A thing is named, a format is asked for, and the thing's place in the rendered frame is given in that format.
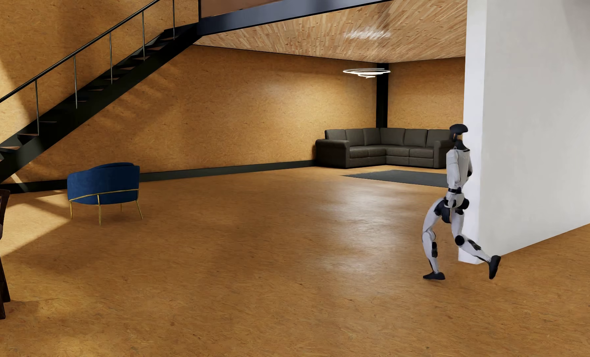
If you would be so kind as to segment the black staircase with railing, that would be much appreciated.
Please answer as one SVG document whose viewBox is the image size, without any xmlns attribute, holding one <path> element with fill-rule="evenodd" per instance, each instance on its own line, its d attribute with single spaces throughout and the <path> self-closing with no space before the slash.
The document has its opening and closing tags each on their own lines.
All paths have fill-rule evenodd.
<svg viewBox="0 0 590 357">
<path fill-rule="evenodd" d="M 31 88 L 35 95 L 35 119 L 5 140 L 0 140 L 0 184 L 26 166 L 53 144 L 70 134 L 75 128 L 115 101 L 127 90 L 141 82 L 156 69 L 167 63 L 180 50 L 192 45 L 202 34 L 203 19 L 177 26 L 175 2 L 172 2 L 172 28 L 166 28 L 151 40 L 146 39 L 145 12 L 163 0 L 152 0 L 138 11 L 100 33 L 85 45 L 41 71 L 24 84 L 0 98 L 0 106 L 9 98 Z M 125 59 L 113 59 L 113 33 L 132 19 L 141 19 L 141 44 L 138 50 Z M 95 79 L 83 86 L 78 84 L 77 58 L 87 48 L 104 39 L 109 44 L 109 64 Z M 63 64 L 73 69 L 74 92 L 61 102 L 40 113 L 38 82 Z"/>
</svg>

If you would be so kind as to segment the black support column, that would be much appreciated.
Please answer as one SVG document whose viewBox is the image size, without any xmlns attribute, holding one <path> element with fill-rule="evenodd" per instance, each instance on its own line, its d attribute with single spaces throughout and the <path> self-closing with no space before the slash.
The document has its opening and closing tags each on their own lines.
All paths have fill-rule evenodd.
<svg viewBox="0 0 590 357">
<path fill-rule="evenodd" d="M 388 125 L 388 84 L 389 72 L 376 76 L 376 127 Z"/>
</svg>

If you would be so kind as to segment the dark grey floor rug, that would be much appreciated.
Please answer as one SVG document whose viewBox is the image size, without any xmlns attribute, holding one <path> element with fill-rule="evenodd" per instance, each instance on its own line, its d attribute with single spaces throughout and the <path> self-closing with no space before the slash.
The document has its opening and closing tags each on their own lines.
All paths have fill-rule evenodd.
<svg viewBox="0 0 590 357">
<path fill-rule="evenodd" d="M 428 172 L 414 172 L 406 170 L 386 170 L 381 172 L 368 172 L 361 174 L 345 175 L 367 180 L 379 180 L 385 182 L 409 183 L 427 185 L 433 187 L 448 187 L 447 175 Z"/>
</svg>

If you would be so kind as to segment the white humanoid robot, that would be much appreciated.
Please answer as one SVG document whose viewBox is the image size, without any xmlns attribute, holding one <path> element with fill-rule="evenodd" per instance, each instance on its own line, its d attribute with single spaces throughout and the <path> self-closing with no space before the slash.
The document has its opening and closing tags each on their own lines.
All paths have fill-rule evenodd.
<svg viewBox="0 0 590 357">
<path fill-rule="evenodd" d="M 422 244 L 426 257 L 432 268 L 429 274 L 423 276 L 425 280 L 444 280 L 445 275 L 439 270 L 437 256 L 438 248 L 433 226 L 442 219 L 449 223 L 456 245 L 464 252 L 486 262 L 489 265 L 489 279 L 495 278 L 501 256 L 488 256 L 481 247 L 462 233 L 464 226 L 464 211 L 469 207 L 469 200 L 465 198 L 463 187 L 467 179 L 473 174 L 471 152 L 464 145 L 461 134 L 468 131 L 464 124 L 450 126 L 450 136 L 453 147 L 447 152 L 446 169 L 448 191 L 446 195 L 433 203 L 430 207 L 422 228 Z"/>
</svg>

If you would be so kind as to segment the dark grey sectional sofa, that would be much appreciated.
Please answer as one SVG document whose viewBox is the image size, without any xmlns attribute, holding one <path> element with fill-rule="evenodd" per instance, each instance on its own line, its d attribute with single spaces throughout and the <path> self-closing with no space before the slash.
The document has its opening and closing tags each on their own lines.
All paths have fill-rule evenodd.
<svg viewBox="0 0 590 357">
<path fill-rule="evenodd" d="M 454 147 L 449 130 L 422 128 L 330 129 L 315 142 L 317 166 L 397 165 L 445 168 Z"/>
</svg>

